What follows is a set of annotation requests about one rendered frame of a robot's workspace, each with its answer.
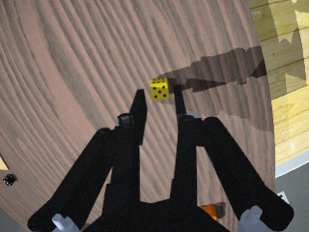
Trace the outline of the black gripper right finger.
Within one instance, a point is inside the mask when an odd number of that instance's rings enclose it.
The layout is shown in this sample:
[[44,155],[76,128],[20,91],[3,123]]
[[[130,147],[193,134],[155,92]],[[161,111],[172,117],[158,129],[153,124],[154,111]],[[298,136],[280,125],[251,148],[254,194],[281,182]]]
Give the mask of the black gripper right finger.
[[197,232],[197,155],[204,147],[239,221],[238,232],[284,232],[294,209],[269,189],[236,140],[216,117],[202,121],[185,110],[181,85],[173,85],[178,121],[174,179],[164,232]]

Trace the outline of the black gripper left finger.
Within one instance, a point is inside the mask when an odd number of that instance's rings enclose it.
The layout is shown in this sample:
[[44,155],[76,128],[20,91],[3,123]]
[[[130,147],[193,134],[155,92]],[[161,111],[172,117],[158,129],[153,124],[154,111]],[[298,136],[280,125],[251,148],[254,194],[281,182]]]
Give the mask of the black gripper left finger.
[[28,228],[80,232],[112,168],[97,232],[130,232],[131,200],[140,201],[139,146],[147,113],[145,91],[139,89],[129,113],[117,117],[114,130],[95,133],[52,197],[28,219]]

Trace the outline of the yellow die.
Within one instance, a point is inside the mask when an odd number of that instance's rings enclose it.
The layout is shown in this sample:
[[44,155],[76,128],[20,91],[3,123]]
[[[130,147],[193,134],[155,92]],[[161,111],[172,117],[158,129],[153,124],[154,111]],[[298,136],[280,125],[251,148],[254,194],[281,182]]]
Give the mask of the yellow die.
[[167,78],[151,80],[151,93],[153,101],[169,99],[169,89]]

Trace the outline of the black die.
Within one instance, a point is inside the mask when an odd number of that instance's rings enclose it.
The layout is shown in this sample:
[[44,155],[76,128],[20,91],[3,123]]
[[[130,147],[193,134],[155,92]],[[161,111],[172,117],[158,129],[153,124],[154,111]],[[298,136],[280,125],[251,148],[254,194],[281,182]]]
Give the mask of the black die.
[[9,175],[6,175],[6,177],[3,179],[3,181],[6,183],[7,186],[12,186],[15,179],[11,174],[9,174]]

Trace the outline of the tan flat mat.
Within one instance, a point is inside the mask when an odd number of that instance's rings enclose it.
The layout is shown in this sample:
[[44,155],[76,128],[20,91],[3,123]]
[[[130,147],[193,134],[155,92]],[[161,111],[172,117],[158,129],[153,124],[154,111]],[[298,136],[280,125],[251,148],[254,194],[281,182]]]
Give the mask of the tan flat mat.
[[0,169],[9,170],[8,165],[4,162],[3,158],[0,155]]

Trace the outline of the orange pocket multimeter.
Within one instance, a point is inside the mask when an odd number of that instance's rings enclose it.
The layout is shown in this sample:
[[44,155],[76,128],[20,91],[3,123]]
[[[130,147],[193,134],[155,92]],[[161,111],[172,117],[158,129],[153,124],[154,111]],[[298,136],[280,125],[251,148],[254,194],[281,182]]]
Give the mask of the orange pocket multimeter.
[[217,220],[215,207],[213,205],[201,207],[205,212]]

